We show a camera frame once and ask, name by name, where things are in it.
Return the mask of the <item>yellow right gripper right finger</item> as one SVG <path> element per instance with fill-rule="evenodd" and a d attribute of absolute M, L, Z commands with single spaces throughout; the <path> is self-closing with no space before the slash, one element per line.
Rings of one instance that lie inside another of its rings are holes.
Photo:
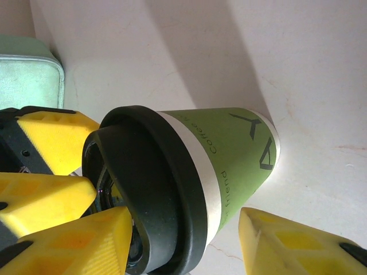
<path fill-rule="evenodd" d="M 239 239 L 247 274 L 366 274 L 360 245 L 258 209 L 241 209 Z"/>

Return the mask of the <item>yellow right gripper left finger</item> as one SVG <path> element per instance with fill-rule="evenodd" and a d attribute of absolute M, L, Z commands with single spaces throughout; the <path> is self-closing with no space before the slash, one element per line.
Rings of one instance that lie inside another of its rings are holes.
<path fill-rule="evenodd" d="M 132 237 L 126 207 L 26 235 L 1 251 L 1 274 L 125 274 Z"/>

